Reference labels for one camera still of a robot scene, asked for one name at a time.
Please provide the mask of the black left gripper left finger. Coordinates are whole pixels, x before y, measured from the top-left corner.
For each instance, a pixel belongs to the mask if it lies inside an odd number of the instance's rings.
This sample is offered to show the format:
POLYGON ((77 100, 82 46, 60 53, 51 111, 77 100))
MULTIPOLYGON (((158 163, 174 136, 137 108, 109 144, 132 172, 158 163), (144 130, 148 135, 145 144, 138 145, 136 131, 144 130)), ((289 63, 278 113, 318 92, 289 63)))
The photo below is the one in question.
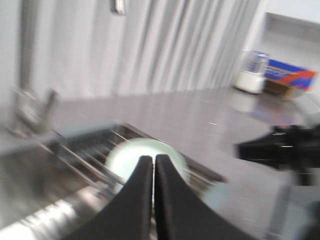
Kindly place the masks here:
POLYGON ((151 164, 141 159, 118 196, 64 240, 148 240, 152 215, 151 164))

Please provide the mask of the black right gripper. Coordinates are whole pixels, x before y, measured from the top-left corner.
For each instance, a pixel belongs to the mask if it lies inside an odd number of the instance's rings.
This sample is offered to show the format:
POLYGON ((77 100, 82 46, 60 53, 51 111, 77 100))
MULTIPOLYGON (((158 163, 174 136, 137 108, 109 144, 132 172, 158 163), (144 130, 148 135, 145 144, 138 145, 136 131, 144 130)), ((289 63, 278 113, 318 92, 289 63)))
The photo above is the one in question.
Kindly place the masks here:
POLYGON ((320 167, 320 126, 275 125, 268 134, 235 144, 241 160, 262 164, 277 170, 287 166, 297 175, 300 186, 314 185, 312 168, 320 167))

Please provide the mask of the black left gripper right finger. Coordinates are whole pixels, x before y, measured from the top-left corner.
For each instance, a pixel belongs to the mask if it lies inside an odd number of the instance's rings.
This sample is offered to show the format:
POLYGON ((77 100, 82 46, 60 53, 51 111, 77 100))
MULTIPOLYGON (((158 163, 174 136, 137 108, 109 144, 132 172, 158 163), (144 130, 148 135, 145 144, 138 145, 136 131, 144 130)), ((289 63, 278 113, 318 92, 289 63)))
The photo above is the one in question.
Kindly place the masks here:
POLYGON ((251 240, 210 209, 182 179, 170 157, 155 158, 154 215, 160 240, 251 240))

